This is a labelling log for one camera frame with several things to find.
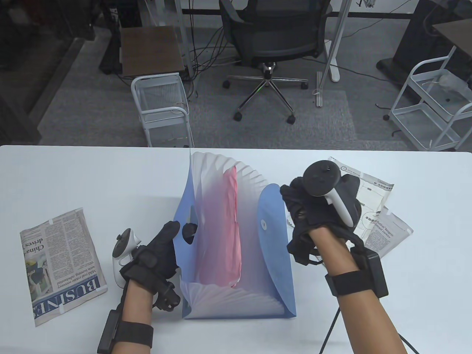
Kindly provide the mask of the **person's right hand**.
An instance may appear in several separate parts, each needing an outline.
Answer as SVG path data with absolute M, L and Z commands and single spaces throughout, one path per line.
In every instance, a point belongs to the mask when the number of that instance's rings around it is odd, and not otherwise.
M 297 263 L 304 266 L 314 264 L 310 257 L 317 255 L 330 273 L 358 269 L 347 242 L 361 252 L 365 251 L 364 243 L 354 234 L 354 226 L 346 226 L 325 197 L 309 195 L 302 177 L 295 178 L 289 185 L 282 185 L 280 193 L 294 224 L 288 252 Z

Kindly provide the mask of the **person's left hand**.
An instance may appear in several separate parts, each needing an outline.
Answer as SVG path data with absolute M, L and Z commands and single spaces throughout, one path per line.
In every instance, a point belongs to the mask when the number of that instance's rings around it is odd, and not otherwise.
M 132 260 L 119 271 L 125 280 L 124 292 L 130 281 L 157 296 L 153 307 L 172 312 L 181 301 L 169 281 L 177 271 L 174 238 L 181 228 L 178 221 L 169 221 L 146 246 L 131 251 Z

